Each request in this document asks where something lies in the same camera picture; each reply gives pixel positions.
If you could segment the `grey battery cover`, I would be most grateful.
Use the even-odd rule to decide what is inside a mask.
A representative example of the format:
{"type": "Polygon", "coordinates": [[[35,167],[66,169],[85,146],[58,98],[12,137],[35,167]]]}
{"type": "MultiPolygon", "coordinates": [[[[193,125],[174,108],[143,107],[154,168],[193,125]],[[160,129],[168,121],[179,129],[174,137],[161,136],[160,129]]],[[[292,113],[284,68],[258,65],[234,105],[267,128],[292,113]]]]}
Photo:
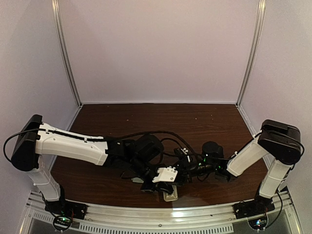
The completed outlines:
{"type": "Polygon", "coordinates": [[[133,183],[140,183],[140,184],[144,183],[144,181],[139,177],[132,178],[132,182],[133,183]]]}

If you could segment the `white remote control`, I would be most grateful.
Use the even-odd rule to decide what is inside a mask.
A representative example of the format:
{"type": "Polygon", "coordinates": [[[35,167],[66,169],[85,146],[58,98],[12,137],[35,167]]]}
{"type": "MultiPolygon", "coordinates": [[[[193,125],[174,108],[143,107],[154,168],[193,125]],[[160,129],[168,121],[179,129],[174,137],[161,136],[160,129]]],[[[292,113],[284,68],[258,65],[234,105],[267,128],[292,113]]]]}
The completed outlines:
{"type": "Polygon", "coordinates": [[[168,194],[167,192],[163,192],[163,199],[165,202],[173,202],[178,200],[177,186],[173,186],[173,193],[168,194]]]}

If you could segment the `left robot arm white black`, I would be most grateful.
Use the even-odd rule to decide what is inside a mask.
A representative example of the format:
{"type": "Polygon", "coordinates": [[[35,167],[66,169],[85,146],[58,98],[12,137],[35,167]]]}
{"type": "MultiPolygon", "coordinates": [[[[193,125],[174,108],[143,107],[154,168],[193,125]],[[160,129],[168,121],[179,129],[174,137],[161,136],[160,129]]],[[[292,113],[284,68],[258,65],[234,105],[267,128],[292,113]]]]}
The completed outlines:
{"type": "Polygon", "coordinates": [[[162,142],[153,134],[142,133],[137,140],[129,136],[87,136],[57,129],[42,122],[41,115],[33,115],[22,131],[13,136],[17,141],[11,164],[28,173],[42,192],[43,200],[55,209],[65,207],[65,191],[45,168],[41,155],[73,158],[97,166],[129,168],[143,181],[143,191],[162,192],[165,201],[178,199],[177,188],[173,184],[177,179],[177,169],[149,163],[164,151],[162,142]]]}

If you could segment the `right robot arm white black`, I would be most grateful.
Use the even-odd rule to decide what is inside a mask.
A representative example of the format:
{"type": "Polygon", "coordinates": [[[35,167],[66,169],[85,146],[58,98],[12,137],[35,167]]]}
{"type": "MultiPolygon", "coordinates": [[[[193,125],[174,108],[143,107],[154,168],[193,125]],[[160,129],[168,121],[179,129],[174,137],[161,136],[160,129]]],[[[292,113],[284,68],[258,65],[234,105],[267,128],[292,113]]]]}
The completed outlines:
{"type": "Polygon", "coordinates": [[[214,173],[229,182],[263,157],[271,155],[274,160],[256,193],[257,197],[270,199],[304,153],[300,130],[271,119],[265,120],[260,131],[230,158],[219,156],[221,149],[213,141],[206,142],[199,160],[179,164],[179,174],[195,177],[214,173]]]}

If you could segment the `right circuit board with LED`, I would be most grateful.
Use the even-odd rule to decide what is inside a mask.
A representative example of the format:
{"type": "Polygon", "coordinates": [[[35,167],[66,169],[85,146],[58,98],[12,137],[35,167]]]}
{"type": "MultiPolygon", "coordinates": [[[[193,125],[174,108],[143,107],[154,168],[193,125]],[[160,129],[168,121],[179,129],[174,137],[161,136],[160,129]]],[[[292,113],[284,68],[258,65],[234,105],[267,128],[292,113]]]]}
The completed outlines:
{"type": "Polygon", "coordinates": [[[256,231],[264,230],[268,225],[268,217],[265,215],[261,217],[248,219],[248,225],[251,229],[256,231]]]}

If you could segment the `circuit board with led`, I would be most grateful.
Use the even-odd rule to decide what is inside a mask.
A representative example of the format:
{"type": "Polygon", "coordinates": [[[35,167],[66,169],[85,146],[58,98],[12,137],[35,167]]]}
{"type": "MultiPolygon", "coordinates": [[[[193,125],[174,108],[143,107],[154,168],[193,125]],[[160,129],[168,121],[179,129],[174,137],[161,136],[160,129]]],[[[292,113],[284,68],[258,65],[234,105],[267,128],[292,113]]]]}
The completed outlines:
{"type": "Polygon", "coordinates": [[[251,229],[256,231],[264,230],[268,225],[268,217],[265,215],[261,217],[248,219],[248,225],[251,229]]]}
{"type": "Polygon", "coordinates": [[[73,220],[71,218],[68,218],[63,215],[55,216],[53,219],[53,227],[60,232],[68,230],[73,223],[73,220]]]}

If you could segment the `left circuit board with LED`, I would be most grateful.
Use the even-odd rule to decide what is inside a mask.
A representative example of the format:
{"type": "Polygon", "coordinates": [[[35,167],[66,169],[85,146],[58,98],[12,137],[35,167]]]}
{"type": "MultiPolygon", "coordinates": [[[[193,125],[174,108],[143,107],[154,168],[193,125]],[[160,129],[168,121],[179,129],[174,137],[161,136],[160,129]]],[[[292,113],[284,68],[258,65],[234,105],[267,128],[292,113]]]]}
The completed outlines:
{"type": "Polygon", "coordinates": [[[68,218],[63,215],[55,216],[53,219],[53,227],[60,232],[68,230],[73,223],[73,220],[71,218],[68,218]]]}

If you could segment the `aluminium front rail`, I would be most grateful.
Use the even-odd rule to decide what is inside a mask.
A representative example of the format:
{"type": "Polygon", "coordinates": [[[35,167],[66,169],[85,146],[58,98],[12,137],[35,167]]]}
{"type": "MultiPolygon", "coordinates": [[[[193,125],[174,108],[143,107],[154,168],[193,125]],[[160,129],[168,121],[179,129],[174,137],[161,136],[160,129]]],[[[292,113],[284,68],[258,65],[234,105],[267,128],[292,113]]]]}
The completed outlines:
{"type": "Polygon", "coordinates": [[[74,219],[67,234],[301,234],[289,192],[273,197],[269,227],[251,228],[254,217],[238,219],[233,203],[189,208],[129,208],[87,204],[84,219],[74,219]]]}

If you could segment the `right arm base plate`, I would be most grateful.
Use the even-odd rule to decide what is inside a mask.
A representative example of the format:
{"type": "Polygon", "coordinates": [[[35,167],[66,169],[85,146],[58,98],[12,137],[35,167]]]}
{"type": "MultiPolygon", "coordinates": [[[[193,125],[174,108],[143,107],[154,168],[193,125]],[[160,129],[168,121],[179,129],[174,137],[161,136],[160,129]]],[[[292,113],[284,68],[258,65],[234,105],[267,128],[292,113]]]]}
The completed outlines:
{"type": "Polygon", "coordinates": [[[272,200],[269,200],[268,202],[250,200],[235,203],[233,209],[236,219],[242,219],[257,215],[265,215],[267,212],[273,211],[275,206],[272,200]]]}

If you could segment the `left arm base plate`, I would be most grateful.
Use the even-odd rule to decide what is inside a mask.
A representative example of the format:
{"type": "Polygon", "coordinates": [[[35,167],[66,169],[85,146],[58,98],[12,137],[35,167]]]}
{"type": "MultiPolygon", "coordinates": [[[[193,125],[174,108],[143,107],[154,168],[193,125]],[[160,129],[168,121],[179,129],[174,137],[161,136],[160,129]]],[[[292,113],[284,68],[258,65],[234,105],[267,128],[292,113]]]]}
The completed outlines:
{"type": "Polygon", "coordinates": [[[84,220],[88,206],[83,203],[77,203],[66,200],[64,204],[60,201],[45,202],[45,210],[54,215],[65,215],[74,219],[84,220]]]}

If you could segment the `right aluminium frame post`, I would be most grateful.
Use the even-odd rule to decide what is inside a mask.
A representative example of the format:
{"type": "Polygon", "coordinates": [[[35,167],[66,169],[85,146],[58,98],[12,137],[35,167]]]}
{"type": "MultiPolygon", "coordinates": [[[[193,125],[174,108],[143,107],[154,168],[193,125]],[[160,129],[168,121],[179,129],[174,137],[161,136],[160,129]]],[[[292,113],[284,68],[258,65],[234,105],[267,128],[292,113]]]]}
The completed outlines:
{"type": "Polygon", "coordinates": [[[244,77],[243,77],[243,82],[240,88],[240,92],[237,98],[236,106],[239,108],[242,104],[244,95],[247,91],[248,83],[251,77],[251,73],[253,70],[255,58],[256,58],[256,53],[257,49],[260,43],[260,38],[263,30],[263,24],[264,24],[264,18],[265,18],[265,13],[266,13],[266,1],[265,0],[259,0],[258,1],[258,10],[257,10],[257,15],[256,15],[256,20],[255,20],[255,26],[254,26],[254,32],[253,32],[253,39],[252,39],[252,44],[251,44],[251,49],[247,61],[247,66],[245,69],[244,77]]]}

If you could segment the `aluminium frame post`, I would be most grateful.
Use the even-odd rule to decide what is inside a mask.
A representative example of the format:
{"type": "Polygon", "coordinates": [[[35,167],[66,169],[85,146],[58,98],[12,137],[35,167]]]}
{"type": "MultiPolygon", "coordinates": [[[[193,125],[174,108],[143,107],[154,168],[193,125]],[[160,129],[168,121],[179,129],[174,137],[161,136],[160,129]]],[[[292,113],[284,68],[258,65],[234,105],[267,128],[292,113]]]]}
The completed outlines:
{"type": "Polygon", "coordinates": [[[252,39],[252,44],[251,44],[251,49],[247,61],[247,66],[245,69],[244,77],[243,77],[243,82],[240,88],[240,92],[237,98],[236,106],[239,108],[242,104],[244,95],[247,91],[248,83],[251,77],[251,73],[253,70],[255,58],[256,58],[256,53],[257,49],[260,43],[260,38],[263,30],[263,24],[264,24],[264,18],[265,18],[265,13],[266,13],[266,1],[265,0],[259,0],[258,1],[258,10],[257,10],[257,15],[256,15],[256,20],[255,20],[255,26],[254,26],[254,32],[253,32],[253,39],[252,39]]]}
{"type": "Polygon", "coordinates": [[[67,79],[69,82],[69,86],[71,89],[71,92],[73,94],[75,103],[77,107],[82,106],[82,102],[80,100],[79,94],[78,94],[78,89],[74,80],[70,60],[69,60],[69,55],[66,47],[66,41],[65,41],[65,36],[64,36],[64,31],[62,27],[62,21],[61,21],[61,14],[60,14],[60,7],[59,7],[59,1],[58,0],[52,0],[52,10],[53,10],[53,15],[54,15],[54,20],[55,20],[55,25],[56,25],[56,32],[58,36],[58,41],[59,41],[59,46],[60,46],[60,51],[61,51],[61,57],[63,60],[65,72],[67,75],[67,79]]]}

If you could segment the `left aluminium frame post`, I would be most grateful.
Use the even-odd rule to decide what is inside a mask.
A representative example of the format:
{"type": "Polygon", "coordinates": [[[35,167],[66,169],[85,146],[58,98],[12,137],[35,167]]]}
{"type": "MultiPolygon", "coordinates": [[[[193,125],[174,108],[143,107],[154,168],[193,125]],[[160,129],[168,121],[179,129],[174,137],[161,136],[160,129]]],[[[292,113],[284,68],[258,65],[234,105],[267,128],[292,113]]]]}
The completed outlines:
{"type": "Polygon", "coordinates": [[[54,20],[55,20],[55,25],[56,25],[56,32],[58,36],[58,41],[59,41],[59,46],[60,46],[60,51],[61,51],[61,57],[63,60],[65,72],[67,75],[67,79],[69,82],[69,86],[71,89],[71,92],[73,94],[75,103],[77,107],[82,106],[82,102],[80,100],[79,94],[78,94],[78,89],[74,80],[70,60],[69,60],[69,55],[66,47],[66,41],[65,41],[65,36],[64,36],[64,31],[62,27],[62,21],[61,21],[61,14],[60,14],[60,7],[59,7],[59,1],[58,0],[52,0],[52,10],[53,10],[53,15],[54,15],[54,20]]]}

